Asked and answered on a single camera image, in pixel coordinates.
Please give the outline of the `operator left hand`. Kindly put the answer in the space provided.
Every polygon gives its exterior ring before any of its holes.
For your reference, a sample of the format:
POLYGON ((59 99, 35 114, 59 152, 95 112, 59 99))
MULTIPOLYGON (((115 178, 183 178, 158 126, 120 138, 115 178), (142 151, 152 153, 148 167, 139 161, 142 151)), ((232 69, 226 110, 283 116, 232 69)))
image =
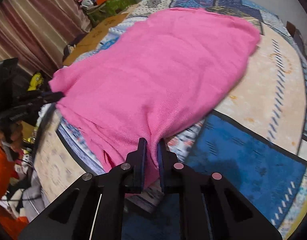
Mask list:
MULTIPOLYGON (((23 125, 21 121, 18 121, 10 126, 11 139, 10 148, 14 152, 18 152, 22 148, 23 144, 23 125)), ((3 141, 5 141, 5 134, 0 129, 0 147, 3 148, 3 141)))

